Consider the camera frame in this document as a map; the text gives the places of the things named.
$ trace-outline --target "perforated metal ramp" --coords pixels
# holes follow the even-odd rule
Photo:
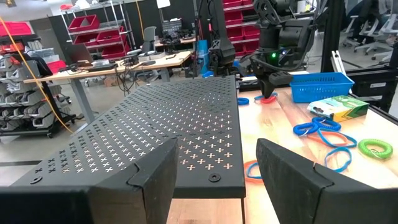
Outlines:
[[[175,198],[245,197],[234,77],[140,87],[14,185],[95,185],[172,137]]]

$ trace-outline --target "blue plastic basket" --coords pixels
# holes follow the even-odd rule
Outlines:
[[[293,75],[294,103],[311,103],[333,96],[347,95],[354,81],[339,72]]]

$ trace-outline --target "yellow cable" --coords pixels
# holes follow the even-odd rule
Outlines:
[[[138,6],[138,0],[136,0],[136,4],[137,4],[137,10],[138,10],[139,22],[140,22],[140,24],[141,24],[142,39],[145,39],[145,37],[144,37],[144,28],[143,28],[143,26],[142,26],[141,12],[140,12],[140,10],[139,10],[139,6]]]
[[[55,112],[53,106],[52,106],[51,103],[50,103],[49,97],[47,96],[47,94],[44,93],[42,87],[40,86],[39,81],[37,80],[36,76],[33,74],[32,70],[30,69],[29,65],[27,64],[27,62],[26,62],[26,60],[25,60],[25,58],[24,58],[24,56],[21,54],[21,51],[19,50],[17,44],[15,43],[14,39],[12,38],[12,36],[11,36],[11,34],[10,34],[10,32],[9,32],[9,30],[8,30],[8,28],[7,28],[7,26],[6,26],[6,24],[4,23],[2,17],[0,17],[0,22],[1,22],[1,24],[3,25],[4,29],[6,30],[8,36],[10,37],[11,42],[12,42],[12,44],[14,45],[15,49],[17,49],[19,55],[21,56],[22,60],[24,61],[25,65],[26,65],[26,67],[27,67],[27,69],[28,69],[28,71],[29,71],[30,74],[32,75],[33,79],[35,80],[36,85],[38,86],[38,88],[40,89],[40,91],[42,92],[42,94],[44,95],[45,100],[49,103],[49,105],[50,105],[50,107],[51,107],[51,110],[52,110],[52,112],[54,113],[55,117],[57,117],[57,119],[60,121],[60,123],[66,128],[66,130],[68,130],[68,131],[70,131],[71,133],[73,133],[73,131],[72,131],[71,129],[68,128],[68,126],[62,121],[62,119],[61,119],[61,118],[58,116],[58,114]]]

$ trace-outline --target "cardboard box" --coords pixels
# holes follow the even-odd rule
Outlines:
[[[307,109],[315,115],[341,122],[366,115],[368,108],[369,103],[341,95],[312,102]]]

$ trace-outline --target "gray floor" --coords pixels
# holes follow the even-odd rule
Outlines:
[[[356,65],[367,67],[375,64],[375,61],[371,60],[371,55],[365,56],[363,52],[354,53],[353,49],[341,48],[341,56],[344,60],[355,63]],[[312,51],[308,55],[308,61],[311,64],[308,68],[309,72],[319,72],[322,54],[322,40],[318,37],[315,41],[315,45]],[[346,69],[353,69],[355,67],[351,65],[345,65]],[[176,74],[171,78],[172,81],[184,80],[184,77],[178,77]],[[72,99],[72,113],[81,113],[80,108],[76,102],[76,97],[72,92],[70,85],[62,85],[62,93],[70,96]],[[120,102],[123,97],[123,92],[116,87],[104,87],[100,83],[91,83],[90,87],[85,88],[87,97],[94,111],[103,113]],[[391,108],[391,114],[398,116],[398,102],[397,98],[394,98],[394,102]],[[79,121],[75,125],[71,126],[72,130],[77,130],[85,122]],[[70,133],[67,131],[61,131],[55,135],[53,139],[49,139],[46,136],[33,136],[33,137],[4,137],[1,138],[0,142],[0,162],[14,162],[14,161],[39,161],[45,159],[51,153],[57,149],[61,149],[66,142],[69,140]],[[28,172],[33,166],[14,166],[14,167],[0,167],[0,185],[10,185],[16,181],[20,176]]]

